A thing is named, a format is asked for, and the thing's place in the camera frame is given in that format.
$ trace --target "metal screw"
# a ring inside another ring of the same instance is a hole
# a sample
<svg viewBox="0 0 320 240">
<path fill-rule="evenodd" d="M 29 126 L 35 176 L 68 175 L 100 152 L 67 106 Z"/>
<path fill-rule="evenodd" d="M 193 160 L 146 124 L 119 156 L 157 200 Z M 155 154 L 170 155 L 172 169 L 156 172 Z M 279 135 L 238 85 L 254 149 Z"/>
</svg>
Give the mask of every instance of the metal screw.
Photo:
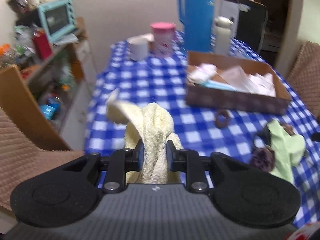
<svg viewBox="0 0 320 240">
<path fill-rule="evenodd" d="M 107 182 L 103 185 L 103 188 L 108 192 L 116 193 L 118 189 L 120 188 L 120 184 L 114 181 Z"/>
<path fill-rule="evenodd" d="M 202 192 L 205 189 L 207 189 L 207 185 L 204 182 L 197 181 L 192 183 L 191 187 L 196 191 L 196 192 Z"/>
</svg>

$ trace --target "red box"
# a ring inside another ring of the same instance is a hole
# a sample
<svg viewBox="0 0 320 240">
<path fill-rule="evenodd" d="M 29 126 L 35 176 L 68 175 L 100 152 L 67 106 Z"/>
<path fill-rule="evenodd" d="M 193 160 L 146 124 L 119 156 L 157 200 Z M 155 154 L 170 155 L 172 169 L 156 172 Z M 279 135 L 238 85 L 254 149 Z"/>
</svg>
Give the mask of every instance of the red box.
<svg viewBox="0 0 320 240">
<path fill-rule="evenodd" d="M 46 59 L 52 54 L 52 50 L 45 33 L 33 38 L 32 40 L 33 44 L 35 45 L 38 56 L 41 59 Z"/>
</svg>

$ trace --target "yellow towel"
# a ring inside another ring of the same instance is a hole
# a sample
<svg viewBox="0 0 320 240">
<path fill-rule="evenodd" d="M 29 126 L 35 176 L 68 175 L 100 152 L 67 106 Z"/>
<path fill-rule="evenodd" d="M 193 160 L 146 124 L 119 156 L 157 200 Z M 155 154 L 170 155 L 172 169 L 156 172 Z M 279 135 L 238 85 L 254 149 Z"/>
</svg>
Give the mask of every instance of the yellow towel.
<svg viewBox="0 0 320 240">
<path fill-rule="evenodd" d="M 173 119 L 167 110 L 156 103 L 140 108 L 136 104 L 118 100 L 118 89 L 107 100 L 107 118 L 115 123 L 127 124 L 124 134 L 126 148 L 134 149 L 139 139 L 144 144 L 144 163 L 140 172 L 126 174 L 127 183 L 178 183 L 177 172 L 169 172 L 166 159 L 166 143 L 172 140 L 182 149 L 179 137 L 174 133 Z"/>
</svg>

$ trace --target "beige chair cushion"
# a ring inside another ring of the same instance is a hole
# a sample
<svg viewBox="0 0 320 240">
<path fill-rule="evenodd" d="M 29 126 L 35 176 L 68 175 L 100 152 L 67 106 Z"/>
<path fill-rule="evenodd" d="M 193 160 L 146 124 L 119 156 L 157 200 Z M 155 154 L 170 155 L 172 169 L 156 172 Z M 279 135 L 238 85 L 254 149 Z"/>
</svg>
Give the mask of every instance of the beige chair cushion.
<svg viewBox="0 0 320 240">
<path fill-rule="evenodd" d="M 310 112 L 319 116 L 320 109 L 320 46 L 306 41 L 287 79 Z"/>
<path fill-rule="evenodd" d="M 21 182 L 83 155 L 81 151 L 45 151 L 36 147 L 0 108 L 0 205 Z"/>
</svg>

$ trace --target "wooden panel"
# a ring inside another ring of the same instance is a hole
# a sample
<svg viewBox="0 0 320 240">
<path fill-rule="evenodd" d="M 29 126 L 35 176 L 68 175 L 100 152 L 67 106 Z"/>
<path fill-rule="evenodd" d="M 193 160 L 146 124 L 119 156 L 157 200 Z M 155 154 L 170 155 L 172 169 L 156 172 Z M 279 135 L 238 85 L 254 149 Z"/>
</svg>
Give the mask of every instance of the wooden panel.
<svg viewBox="0 0 320 240">
<path fill-rule="evenodd" d="M 82 70 L 84 72 L 84 77 L 87 83 L 94 88 L 96 84 L 97 73 L 93 67 L 92 55 L 89 55 L 82 63 Z"/>
<path fill-rule="evenodd" d="M 0 71 L 0 106 L 39 148 L 69 150 L 41 113 L 36 100 L 15 67 Z"/>
<path fill-rule="evenodd" d="M 68 113 L 64 127 L 60 135 L 73 150 L 82 150 L 84 144 L 84 131 L 86 126 L 86 110 L 90 102 L 90 94 L 85 82 L 76 95 L 72 107 Z"/>
</svg>

